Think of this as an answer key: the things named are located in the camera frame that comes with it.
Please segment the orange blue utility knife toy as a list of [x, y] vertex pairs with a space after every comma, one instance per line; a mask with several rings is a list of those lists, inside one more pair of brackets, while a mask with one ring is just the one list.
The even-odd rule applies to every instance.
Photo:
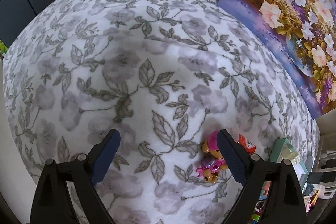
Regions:
[[259, 200], [266, 200], [270, 188], [270, 181], [265, 181], [260, 192]]

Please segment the grey floral tablecloth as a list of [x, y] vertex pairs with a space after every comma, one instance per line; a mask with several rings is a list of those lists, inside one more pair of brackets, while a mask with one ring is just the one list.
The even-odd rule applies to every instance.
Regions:
[[302, 160], [319, 131], [285, 68], [214, 0], [56, 0], [3, 61], [6, 112], [34, 181], [110, 129], [121, 144], [97, 192], [117, 223], [220, 223], [241, 186], [197, 176], [213, 131], [268, 159], [287, 138]]

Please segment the brown pink puppy toy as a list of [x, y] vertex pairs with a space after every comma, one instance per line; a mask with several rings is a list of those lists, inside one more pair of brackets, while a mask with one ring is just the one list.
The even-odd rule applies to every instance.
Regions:
[[201, 166], [197, 168], [198, 178], [202, 177], [206, 182], [216, 183], [221, 171], [227, 170], [228, 165], [217, 145], [218, 131], [212, 132], [202, 145], [204, 158]]

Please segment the white cutout shelf rack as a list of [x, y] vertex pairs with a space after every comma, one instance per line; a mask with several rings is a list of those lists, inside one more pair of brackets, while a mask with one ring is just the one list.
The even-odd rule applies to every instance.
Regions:
[[321, 152], [313, 170], [322, 173], [320, 182], [314, 184], [318, 190], [318, 197], [323, 200], [332, 199], [335, 195], [335, 151]]

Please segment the black power adapter plugged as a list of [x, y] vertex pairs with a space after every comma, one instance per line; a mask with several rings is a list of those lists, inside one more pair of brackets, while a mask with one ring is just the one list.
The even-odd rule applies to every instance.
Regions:
[[323, 172], [310, 172], [306, 182], [308, 184], [320, 184], [320, 182], [323, 182], [325, 178], [325, 175]]

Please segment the floral painting canvas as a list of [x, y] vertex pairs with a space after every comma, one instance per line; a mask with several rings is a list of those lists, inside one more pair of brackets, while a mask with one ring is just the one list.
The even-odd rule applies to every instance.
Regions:
[[220, 0], [290, 75], [313, 118], [335, 108], [335, 0]]

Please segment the pile of colourful hair accessories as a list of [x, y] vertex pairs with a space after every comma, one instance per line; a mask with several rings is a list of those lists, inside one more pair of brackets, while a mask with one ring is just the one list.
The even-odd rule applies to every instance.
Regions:
[[307, 184], [303, 192], [303, 201], [305, 204], [306, 214], [315, 206], [318, 196], [319, 189], [316, 188], [313, 184]]

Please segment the orange glue bottle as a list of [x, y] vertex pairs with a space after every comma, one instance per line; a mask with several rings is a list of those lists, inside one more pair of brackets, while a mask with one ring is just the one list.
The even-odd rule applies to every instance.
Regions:
[[256, 151], [256, 146], [242, 134], [238, 134], [236, 143], [242, 145], [250, 155]]

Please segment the colourful block puzzle cube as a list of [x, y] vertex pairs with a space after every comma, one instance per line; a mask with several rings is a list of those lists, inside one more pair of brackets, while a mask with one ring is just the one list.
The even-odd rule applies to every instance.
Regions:
[[260, 221], [261, 215], [262, 215], [262, 210], [257, 209], [253, 212], [252, 216], [249, 219], [249, 224], [256, 224]]

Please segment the teal shallow tray box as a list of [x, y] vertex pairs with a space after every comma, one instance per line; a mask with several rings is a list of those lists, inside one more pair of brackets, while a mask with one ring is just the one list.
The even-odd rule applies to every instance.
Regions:
[[271, 162], [281, 162], [284, 159], [288, 159], [291, 162], [303, 191], [309, 175], [304, 162], [287, 138], [276, 139], [269, 160]]

